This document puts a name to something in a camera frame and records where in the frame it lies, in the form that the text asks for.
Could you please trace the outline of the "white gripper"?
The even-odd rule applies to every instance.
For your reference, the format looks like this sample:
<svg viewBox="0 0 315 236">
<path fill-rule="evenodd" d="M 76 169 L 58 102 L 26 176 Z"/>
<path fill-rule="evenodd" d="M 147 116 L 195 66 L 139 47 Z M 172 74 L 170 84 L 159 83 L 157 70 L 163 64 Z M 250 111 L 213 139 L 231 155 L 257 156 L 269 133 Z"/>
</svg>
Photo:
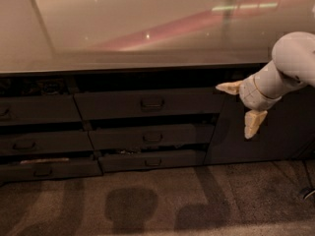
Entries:
<svg viewBox="0 0 315 236">
<path fill-rule="evenodd" d="M 216 89 L 226 92 L 231 95 L 238 95 L 243 104 L 251 109 L 244 117 L 244 136 L 246 139 L 252 139 L 258 132 L 260 125 L 265 120 L 269 110 L 282 98 L 268 98 L 263 95 L 257 88 L 254 76 L 246 78 L 245 80 L 222 83 L 216 85 Z"/>
</svg>

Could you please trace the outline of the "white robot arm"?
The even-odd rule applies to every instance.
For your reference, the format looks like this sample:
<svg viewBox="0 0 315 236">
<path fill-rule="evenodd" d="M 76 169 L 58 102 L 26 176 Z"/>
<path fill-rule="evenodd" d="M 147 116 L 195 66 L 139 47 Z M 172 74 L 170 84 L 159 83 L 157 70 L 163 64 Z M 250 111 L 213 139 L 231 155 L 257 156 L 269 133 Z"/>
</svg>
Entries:
<svg viewBox="0 0 315 236">
<path fill-rule="evenodd" d="M 244 137 L 253 138 L 268 110 L 289 92 L 315 87 L 315 35 L 295 31 L 282 36 L 272 49 L 272 59 L 260 71 L 242 81 L 216 85 L 238 95 L 249 108 L 244 117 Z"/>
</svg>

